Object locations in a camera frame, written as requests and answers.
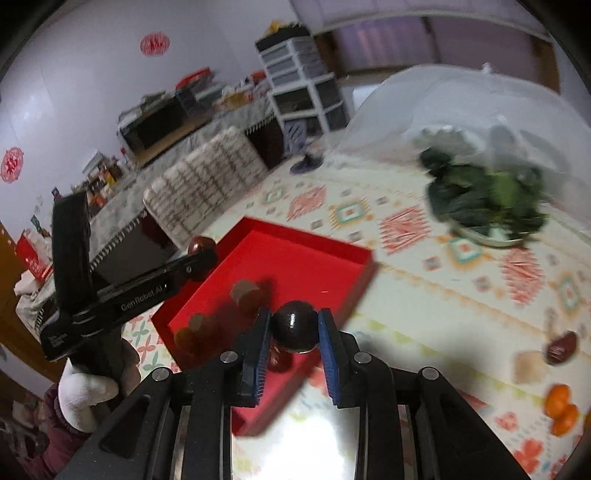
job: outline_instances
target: gloved hand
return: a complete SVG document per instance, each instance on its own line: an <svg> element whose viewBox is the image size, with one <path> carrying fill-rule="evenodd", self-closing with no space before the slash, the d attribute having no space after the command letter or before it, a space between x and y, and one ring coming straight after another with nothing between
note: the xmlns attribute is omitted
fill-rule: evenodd
<svg viewBox="0 0 591 480"><path fill-rule="evenodd" d="M123 342L125 368L121 378L123 395L129 395L139 385L141 376L138 370L139 355L127 340ZM99 377L80 372L70 360L66 362L57 386L57 398L66 421L76 430L93 433L98 423L90 406L115 398L119 385L108 377Z"/></svg>

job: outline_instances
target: red tray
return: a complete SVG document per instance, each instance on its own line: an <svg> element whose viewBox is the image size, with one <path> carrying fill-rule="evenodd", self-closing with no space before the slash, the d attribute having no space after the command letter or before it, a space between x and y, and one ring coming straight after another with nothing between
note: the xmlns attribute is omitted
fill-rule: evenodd
<svg viewBox="0 0 591 480"><path fill-rule="evenodd" d="M218 242L216 252L219 264L207 280L187 283L152 318L181 369L196 365L176 347L173 336L187 326L195 312L211 316L222 325L225 338L220 352L252 326L254 318L241 315L230 298L238 280L247 278L257 283L267 295L271 310L290 300L305 300L316 309L330 308L337 327L342 327L376 270L371 250L248 217ZM294 355L289 371L268 372L260 405L235 409L233 433L256 435L263 431L319 359L317 350Z"/></svg>

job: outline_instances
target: microwave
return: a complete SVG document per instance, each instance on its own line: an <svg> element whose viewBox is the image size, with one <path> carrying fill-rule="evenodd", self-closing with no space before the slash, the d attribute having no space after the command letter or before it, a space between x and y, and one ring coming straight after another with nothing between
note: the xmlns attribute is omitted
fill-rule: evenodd
<svg viewBox="0 0 591 480"><path fill-rule="evenodd" d="M208 120L206 115L189 117L177 96L171 94L150 96L119 118L118 137L138 166L146 165Z"/></svg>

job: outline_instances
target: wooden cabinet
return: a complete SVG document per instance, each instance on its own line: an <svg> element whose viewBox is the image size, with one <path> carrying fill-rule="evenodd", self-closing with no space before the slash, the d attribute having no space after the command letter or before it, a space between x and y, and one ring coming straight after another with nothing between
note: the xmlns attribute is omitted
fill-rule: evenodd
<svg viewBox="0 0 591 480"><path fill-rule="evenodd" d="M13 288L25 267L14 248L14 240L0 223L0 343L29 367L44 377L57 381L63 369L63 362L48 362L45 359L41 345L15 312L18 298Z"/></svg>

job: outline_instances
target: green vegetables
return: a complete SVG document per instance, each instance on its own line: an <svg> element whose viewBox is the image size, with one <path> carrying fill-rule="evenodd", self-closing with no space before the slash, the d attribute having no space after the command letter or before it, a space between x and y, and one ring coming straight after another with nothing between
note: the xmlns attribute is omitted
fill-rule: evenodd
<svg viewBox="0 0 591 480"><path fill-rule="evenodd" d="M491 172L474 165L455 165L452 160L435 148L420 155L421 164L434 177L427 195L439 220L452 218L482 235L489 235L491 226L499 226L511 239L542 228L545 216L537 207L544 182L539 169Z"/></svg>

